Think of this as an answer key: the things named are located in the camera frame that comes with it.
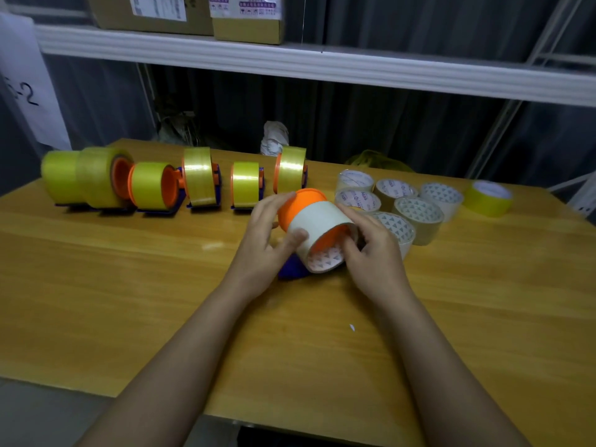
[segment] packing tape roll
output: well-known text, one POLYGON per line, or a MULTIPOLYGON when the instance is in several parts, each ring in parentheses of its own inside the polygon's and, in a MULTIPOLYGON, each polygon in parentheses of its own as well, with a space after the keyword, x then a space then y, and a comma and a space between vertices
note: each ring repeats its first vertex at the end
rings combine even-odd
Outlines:
POLYGON ((169 211, 178 200, 178 174, 168 163, 137 163, 128 182, 130 200, 141 210, 169 211))
POLYGON ((259 164, 256 161, 235 161, 230 175, 232 205, 235 209, 251 209, 259 202, 259 164))
POLYGON ((129 205, 128 174, 134 160, 126 150, 87 147, 81 150, 76 179, 85 202, 94 209, 124 209, 129 205))
POLYGON ((273 173, 273 192, 275 194, 297 191, 302 188, 305 159, 306 149, 284 146, 275 162, 275 172, 273 173))
POLYGON ((372 191, 374 179, 364 172, 346 169, 337 176, 336 193, 342 189, 372 191))
POLYGON ((500 217, 511 208, 513 195, 507 188, 487 180, 477 180, 466 191, 464 207, 485 216, 500 217))
POLYGON ((211 150, 208 147, 184 149, 183 180, 193 207, 216 205, 211 150))
POLYGON ((418 190, 414 187, 408 185, 406 182, 395 179, 379 180, 374 187, 373 193, 381 199, 382 211, 393 210, 393 203, 396 199, 407 196, 418 196, 418 190))
POLYGON ((392 213, 404 218, 416 230, 413 239, 416 246, 428 245, 439 232, 444 218, 438 205, 417 197, 397 199, 392 213))
POLYGON ((451 220, 464 201, 462 194, 455 188, 437 182, 425 183, 420 188, 420 197, 439 206, 445 216, 444 223, 451 220))
POLYGON ((50 151, 41 160, 41 179, 55 204, 84 204, 76 179, 79 151, 50 151))
POLYGON ((355 189, 343 189, 336 193, 336 204, 354 207, 364 211, 381 210, 381 200, 368 191, 359 191, 355 189))
POLYGON ((406 257, 413 240, 416 237, 416 229, 408 221, 397 214, 386 211, 374 211, 369 214, 378 219, 398 239, 399 251, 402 259, 406 257))
POLYGON ((314 202, 300 210, 290 222, 288 232, 298 228, 308 232, 309 237, 296 249, 296 254, 312 273, 324 273, 343 263, 339 241, 344 235, 358 240, 356 225, 329 201, 314 202))

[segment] left hand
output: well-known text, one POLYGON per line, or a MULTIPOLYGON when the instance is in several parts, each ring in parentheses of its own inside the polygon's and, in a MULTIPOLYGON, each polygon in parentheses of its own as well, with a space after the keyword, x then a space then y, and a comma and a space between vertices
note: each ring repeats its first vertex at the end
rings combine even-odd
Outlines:
POLYGON ((288 233, 277 247, 269 244, 277 211, 294 197, 295 192, 273 194, 255 206, 221 287, 251 300, 267 290, 289 256, 308 238, 304 229, 296 229, 288 233))

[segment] white shelf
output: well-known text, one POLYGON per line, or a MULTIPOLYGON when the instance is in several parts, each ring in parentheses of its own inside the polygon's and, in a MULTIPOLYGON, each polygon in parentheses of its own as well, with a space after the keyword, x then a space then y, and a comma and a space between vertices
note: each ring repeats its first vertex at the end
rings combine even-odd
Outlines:
POLYGON ((94 27, 37 25, 36 29, 41 50, 51 55, 596 106, 594 74, 490 61, 300 44, 267 46, 94 27))

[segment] label on cardboard box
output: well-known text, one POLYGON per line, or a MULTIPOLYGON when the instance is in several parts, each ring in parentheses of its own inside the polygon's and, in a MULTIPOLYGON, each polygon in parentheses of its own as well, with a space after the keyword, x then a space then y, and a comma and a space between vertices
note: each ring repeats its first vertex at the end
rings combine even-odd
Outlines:
POLYGON ((141 17, 186 21, 184 0, 130 0, 132 13, 141 17))
POLYGON ((282 20, 281 0, 209 0, 213 18, 282 20))

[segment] right hand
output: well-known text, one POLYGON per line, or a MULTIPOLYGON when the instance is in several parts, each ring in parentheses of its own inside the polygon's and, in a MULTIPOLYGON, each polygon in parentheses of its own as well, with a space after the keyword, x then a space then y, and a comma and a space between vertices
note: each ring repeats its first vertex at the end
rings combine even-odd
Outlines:
POLYGON ((357 225, 367 243, 362 251, 351 237, 346 237, 341 244, 356 286, 377 306, 387 306, 402 296, 411 295, 396 237, 377 219, 344 205, 338 207, 357 225))

